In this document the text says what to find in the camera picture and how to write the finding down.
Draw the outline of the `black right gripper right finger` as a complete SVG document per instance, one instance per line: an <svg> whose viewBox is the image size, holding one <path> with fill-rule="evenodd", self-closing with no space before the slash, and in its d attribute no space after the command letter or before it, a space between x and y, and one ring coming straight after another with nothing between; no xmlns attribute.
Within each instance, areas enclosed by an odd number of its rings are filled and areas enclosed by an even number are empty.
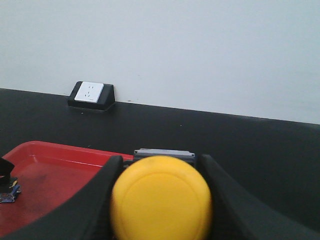
<svg viewBox="0 0 320 240"><path fill-rule="evenodd" d="M246 191L208 154L196 169L212 195L209 240L318 240L316 232L262 203Z"/></svg>

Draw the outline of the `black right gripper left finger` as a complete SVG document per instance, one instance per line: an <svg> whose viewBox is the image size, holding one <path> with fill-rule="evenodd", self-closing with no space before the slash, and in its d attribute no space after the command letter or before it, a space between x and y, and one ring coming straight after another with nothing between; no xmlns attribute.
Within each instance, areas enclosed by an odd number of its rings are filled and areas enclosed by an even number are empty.
<svg viewBox="0 0 320 240"><path fill-rule="evenodd" d="M123 157L109 158L73 197L35 222L4 236L5 240L111 240L110 201L123 172Z"/></svg>

